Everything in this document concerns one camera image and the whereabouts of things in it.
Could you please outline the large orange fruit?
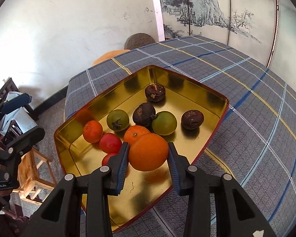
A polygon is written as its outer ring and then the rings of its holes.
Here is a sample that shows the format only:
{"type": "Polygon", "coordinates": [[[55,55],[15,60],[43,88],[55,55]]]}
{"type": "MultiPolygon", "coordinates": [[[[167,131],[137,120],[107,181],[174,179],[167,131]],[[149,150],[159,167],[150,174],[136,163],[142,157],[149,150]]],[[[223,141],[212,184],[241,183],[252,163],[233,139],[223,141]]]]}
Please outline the large orange fruit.
{"type": "Polygon", "coordinates": [[[164,164],[168,157],[168,143],[157,134],[142,135],[130,146],[128,160],[138,171],[152,171],[164,164]]]}

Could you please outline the dark brown passion fruit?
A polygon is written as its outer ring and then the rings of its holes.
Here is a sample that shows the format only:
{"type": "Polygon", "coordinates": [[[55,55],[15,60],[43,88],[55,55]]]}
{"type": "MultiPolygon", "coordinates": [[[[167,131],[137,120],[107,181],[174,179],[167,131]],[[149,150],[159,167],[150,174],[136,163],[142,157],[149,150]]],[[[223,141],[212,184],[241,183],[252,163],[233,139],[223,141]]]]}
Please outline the dark brown passion fruit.
{"type": "Polygon", "coordinates": [[[156,111],[153,105],[148,102],[140,104],[132,114],[132,120],[136,125],[150,127],[156,118],[156,111]]]}
{"type": "Polygon", "coordinates": [[[204,122],[204,115],[199,110],[188,110],[181,117],[181,125],[186,130],[199,128],[204,122]]]}
{"type": "Polygon", "coordinates": [[[160,102],[166,96],[166,89],[161,84],[152,83],[145,88],[145,96],[151,102],[160,102]]]}

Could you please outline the wooden stool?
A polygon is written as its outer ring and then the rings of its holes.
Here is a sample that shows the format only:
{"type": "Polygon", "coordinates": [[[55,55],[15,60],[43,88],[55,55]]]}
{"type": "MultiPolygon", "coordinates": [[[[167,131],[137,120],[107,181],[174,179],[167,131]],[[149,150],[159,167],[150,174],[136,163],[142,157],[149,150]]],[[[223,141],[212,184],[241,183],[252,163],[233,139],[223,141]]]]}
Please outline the wooden stool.
{"type": "Polygon", "coordinates": [[[19,188],[13,190],[21,200],[35,205],[41,205],[46,197],[40,198],[40,192],[44,190],[52,191],[56,186],[56,178],[50,166],[51,160],[32,148],[26,155],[22,156],[21,164],[18,169],[19,188]],[[39,168],[45,164],[51,181],[45,180],[39,175],[39,168]]]}

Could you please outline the red tomato fruit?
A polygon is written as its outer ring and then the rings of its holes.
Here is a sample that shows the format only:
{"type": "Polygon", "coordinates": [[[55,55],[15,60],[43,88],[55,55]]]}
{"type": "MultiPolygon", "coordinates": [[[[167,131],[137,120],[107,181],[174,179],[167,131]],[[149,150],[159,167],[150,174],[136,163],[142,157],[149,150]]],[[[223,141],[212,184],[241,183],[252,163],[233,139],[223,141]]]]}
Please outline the red tomato fruit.
{"type": "Polygon", "coordinates": [[[119,153],[121,139],[113,133],[105,133],[99,141],[99,148],[105,153],[119,153]]]}

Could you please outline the blue plaid tablecloth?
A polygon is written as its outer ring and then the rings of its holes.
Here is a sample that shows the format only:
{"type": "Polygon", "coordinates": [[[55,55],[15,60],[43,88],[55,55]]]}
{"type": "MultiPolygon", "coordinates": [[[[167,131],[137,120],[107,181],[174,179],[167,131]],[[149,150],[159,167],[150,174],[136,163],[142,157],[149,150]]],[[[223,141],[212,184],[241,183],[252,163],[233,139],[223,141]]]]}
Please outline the blue plaid tablecloth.
{"type": "Polygon", "coordinates": [[[128,73],[157,65],[219,91],[229,109],[197,166],[234,175],[277,236],[296,225],[296,93],[259,62],[200,36],[150,44],[71,78],[65,117],[128,73]]]}

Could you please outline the orange tangerine left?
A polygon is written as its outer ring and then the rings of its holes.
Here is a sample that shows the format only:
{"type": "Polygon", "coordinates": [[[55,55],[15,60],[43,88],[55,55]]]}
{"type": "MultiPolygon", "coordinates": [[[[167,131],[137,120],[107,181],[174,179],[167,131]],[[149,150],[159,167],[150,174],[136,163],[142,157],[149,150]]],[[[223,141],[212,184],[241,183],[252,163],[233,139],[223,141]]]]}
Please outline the orange tangerine left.
{"type": "Polygon", "coordinates": [[[96,120],[88,121],[83,128],[84,140],[88,143],[97,143],[103,136],[103,127],[96,120]]]}

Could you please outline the orange tangerine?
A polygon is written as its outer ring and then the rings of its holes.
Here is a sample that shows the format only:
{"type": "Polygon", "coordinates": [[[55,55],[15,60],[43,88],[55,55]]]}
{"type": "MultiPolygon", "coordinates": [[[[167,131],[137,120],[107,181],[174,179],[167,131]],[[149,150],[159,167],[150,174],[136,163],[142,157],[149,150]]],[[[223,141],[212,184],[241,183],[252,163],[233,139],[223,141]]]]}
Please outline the orange tangerine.
{"type": "Polygon", "coordinates": [[[149,134],[150,131],[143,127],[143,126],[139,126],[139,125],[134,125],[134,126],[130,126],[124,136],[123,136],[123,141],[129,143],[129,145],[131,146],[132,144],[134,144],[142,135],[145,134],[149,134]]]}
{"type": "Polygon", "coordinates": [[[84,140],[88,143],[97,143],[103,136],[103,127],[96,120],[88,121],[83,128],[84,140]]]}

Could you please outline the orange tangerine right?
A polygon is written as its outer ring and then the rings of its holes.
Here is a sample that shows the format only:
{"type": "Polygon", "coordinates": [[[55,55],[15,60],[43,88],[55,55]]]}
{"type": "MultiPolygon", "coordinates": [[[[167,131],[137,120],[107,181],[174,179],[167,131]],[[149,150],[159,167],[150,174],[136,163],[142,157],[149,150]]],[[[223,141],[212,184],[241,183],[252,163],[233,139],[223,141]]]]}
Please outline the orange tangerine right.
{"type": "Polygon", "coordinates": [[[129,143],[129,145],[131,146],[132,144],[134,144],[142,135],[145,134],[149,134],[150,131],[143,127],[143,126],[139,126],[139,125],[134,125],[134,126],[130,126],[124,136],[123,136],[123,141],[129,143]]]}

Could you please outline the green fruit with stem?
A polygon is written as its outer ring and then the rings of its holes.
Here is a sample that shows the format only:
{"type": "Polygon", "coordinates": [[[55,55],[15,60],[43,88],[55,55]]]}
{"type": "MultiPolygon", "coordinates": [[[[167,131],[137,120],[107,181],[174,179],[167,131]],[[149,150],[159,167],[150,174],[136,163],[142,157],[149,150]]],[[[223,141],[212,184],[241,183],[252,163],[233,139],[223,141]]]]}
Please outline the green fruit with stem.
{"type": "Polygon", "coordinates": [[[111,130],[124,131],[129,126],[129,116],[125,111],[116,109],[108,114],[106,122],[111,130]]]}

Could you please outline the red gold tin box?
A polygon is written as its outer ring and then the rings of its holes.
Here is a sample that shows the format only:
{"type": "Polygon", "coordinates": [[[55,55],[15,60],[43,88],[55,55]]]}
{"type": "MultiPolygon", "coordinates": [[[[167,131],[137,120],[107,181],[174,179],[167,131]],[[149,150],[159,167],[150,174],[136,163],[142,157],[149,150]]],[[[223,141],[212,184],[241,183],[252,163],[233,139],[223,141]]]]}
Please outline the red gold tin box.
{"type": "Polygon", "coordinates": [[[127,76],[103,91],[55,132],[65,173],[84,176],[101,166],[105,153],[83,137],[84,125],[95,120],[104,133],[126,142],[152,132],[172,142],[193,163],[204,151],[227,113],[229,100],[218,91],[155,65],[127,76]]]}

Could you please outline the green round fruit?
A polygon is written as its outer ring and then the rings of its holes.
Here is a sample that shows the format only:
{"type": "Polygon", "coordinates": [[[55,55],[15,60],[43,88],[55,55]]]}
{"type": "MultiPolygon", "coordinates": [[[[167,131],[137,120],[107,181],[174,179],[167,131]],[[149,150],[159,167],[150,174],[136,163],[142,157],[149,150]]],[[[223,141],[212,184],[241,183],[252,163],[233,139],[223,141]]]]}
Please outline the green round fruit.
{"type": "Polygon", "coordinates": [[[176,128],[176,117],[169,111],[160,111],[152,121],[152,129],[158,135],[171,135],[175,132],[176,128]]]}

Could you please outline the orange plastic stool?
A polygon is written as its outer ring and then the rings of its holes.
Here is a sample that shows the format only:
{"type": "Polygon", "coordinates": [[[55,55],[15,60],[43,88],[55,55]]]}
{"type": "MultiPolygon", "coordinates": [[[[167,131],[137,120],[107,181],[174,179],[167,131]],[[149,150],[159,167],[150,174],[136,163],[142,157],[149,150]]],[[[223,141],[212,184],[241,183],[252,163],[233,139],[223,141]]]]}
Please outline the orange plastic stool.
{"type": "Polygon", "coordinates": [[[116,57],[118,55],[121,55],[121,54],[124,54],[126,52],[129,52],[130,50],[129,49],[123,49],[123,50],[113,50],[113,51],[109,51],[108,53],[105,53],[103,54],[102,56],[100,56],[98,59],[96,59],[94,62],[93,62],[93,66],[99,64],[99,63],[102,63],[108,59],[111,59],[113,57],[116,57]]]}

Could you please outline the dark brown passion fruit back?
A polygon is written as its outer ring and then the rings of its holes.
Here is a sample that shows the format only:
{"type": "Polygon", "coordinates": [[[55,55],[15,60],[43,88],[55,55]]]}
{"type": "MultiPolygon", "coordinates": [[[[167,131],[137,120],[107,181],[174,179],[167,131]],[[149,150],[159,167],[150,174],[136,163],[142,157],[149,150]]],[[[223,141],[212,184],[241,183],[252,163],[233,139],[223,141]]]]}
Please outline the dark brown passion fruit back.
{"type": "Polygon", "coordinates": [[[145,88],[145,96],[151,102],[160,102],[166,96],[166,89],[161,84],[152,83],[145,88]]]}

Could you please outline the round grey millstone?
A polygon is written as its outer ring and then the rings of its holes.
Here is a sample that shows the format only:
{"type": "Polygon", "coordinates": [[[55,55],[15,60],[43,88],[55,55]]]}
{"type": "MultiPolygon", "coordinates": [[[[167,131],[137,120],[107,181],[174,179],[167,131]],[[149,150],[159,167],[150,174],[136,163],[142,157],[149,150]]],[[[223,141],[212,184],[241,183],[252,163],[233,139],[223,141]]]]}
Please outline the round grey millstone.
{"type": "Polygon", "coordinates": [[[137,33],[127,38],[124,49],[133,50],[154,43],[155,40],[152,36],[145,33],[137,33]]]}

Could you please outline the painted landscape folding screen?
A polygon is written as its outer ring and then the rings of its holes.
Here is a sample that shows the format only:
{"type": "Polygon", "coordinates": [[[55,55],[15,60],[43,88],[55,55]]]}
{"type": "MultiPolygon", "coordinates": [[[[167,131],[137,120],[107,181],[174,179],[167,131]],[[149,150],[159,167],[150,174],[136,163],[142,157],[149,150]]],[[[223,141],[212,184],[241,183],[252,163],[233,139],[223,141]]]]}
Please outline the painted landscape folding screen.
{"type": "Polygon", "coordinates": [[[165,35],[200,35],[270,68],[296,91],[296,8],[290,0],[160,0],[165,35]]]}

